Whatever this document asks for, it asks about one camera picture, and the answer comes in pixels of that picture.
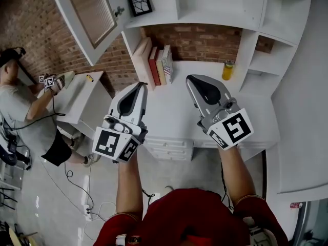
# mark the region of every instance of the red shirt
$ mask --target red shirt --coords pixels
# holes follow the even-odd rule
[[[249,245],[249,227],[244,217],[270,230],[278,245],[288,240],[269,209],[258,196],[242,199],[232,214],[217,193],[200,189],[178,189],[153,202],[142,221],[117,214],[103,226],[94,246],[115,245],[116,236],[127,234],[126,245],[180,245],[186,238],[196,245]]]

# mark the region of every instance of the black shorts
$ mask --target black shorts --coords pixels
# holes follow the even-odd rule
[[[72,150],[63,140],[59,130],[57,130],[55,141],[48,152],[41,157],[59,167],[59,165],[68,160],[71,155]]]

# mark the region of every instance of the red book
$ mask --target red book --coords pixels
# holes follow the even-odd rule
[[[150,69],[153,74],[155,85],[160,86],[160,81],[159,81],[159,76],[158,76],[157,66],[156,66],[156,58],[158,55],[158,51],[159,50],[157,47],[153,47],[152,52],[150,53],[148,62],[149,62],[149,66],[150,66]]]

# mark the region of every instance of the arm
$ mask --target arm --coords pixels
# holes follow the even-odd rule
[[[118,165],[116,212],[130,213],[138,220],[141,220],[144,206],[142,204],[142,187],[136,154],[135,152],[129,163],[120,163]]]
[[[33,120],[42,115],[51,99],[52,93],[50,90],[47,90],[40,98],[32,103],[29,111],[27,112],[26,119]]]
[[[37,83],[30,85],[28,88],[32,91],[33,95],[39,93],[45,87],[44,83]]]
[[[219,148],[219,153],[222,161],[224,181],[231,201],[235,206],[243,197],[256,194],[254,183],[237,147],[232,147],[226,151]]]

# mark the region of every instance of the black cap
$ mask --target black cap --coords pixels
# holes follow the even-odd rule
[[[21,53],[18,54],[16,50],[10,48],[6,49],[4,52],[0,54],[0,67],[2,67],[4,64],[6,64],[8,61],[14,59],[18,60],[20,57],[25,54],[25,50],[22,48]]]

